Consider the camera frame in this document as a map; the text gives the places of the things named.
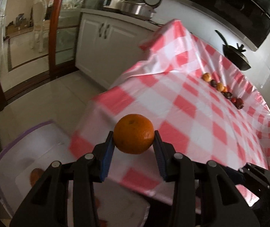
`chair back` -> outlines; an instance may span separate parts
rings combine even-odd
[[[33,4],[33,23],[42,24],[47,11],[47,2],[45,0],[34,0]]]

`pan handle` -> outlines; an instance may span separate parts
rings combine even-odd
[[[222,39],[222,41],[225,43],[225,45],[228,46],[228,43],[227,43],[225,37],[221,34],[221,32],[219,32],[219,31],[217,31],[217,30],[215,30],[215,32],[217,32],[217,34],[219,35],[219,37],[221,37],[221,39]]]

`red and white tablecloth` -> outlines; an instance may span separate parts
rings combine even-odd
[[[123,73],[96,96],[73,134],[70,151],[79,158],[105,141],[126,114],[150,119],[163,141],[193,161],[215,160],[238,169],[251,162],[270,169],[270,110],[242,72],[210,45],[172,20],[140,46],[147,59]],[[204,72],[244,101],[237,110],[209,83]],[[174,184],[160,177],[153,148],[141,155],[114,151],[110,179],[172,203]],[[240,192],[248,203],[254,195]]]

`white cabinet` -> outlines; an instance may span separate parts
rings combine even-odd
[[[75,65],[108,89],[140,59],[139,42],[152,33],[132,23],[83,13]]]

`rice cooker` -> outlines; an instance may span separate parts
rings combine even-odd
[[[119,12],[124,0],[105,0],[103,10],[110,12]]]

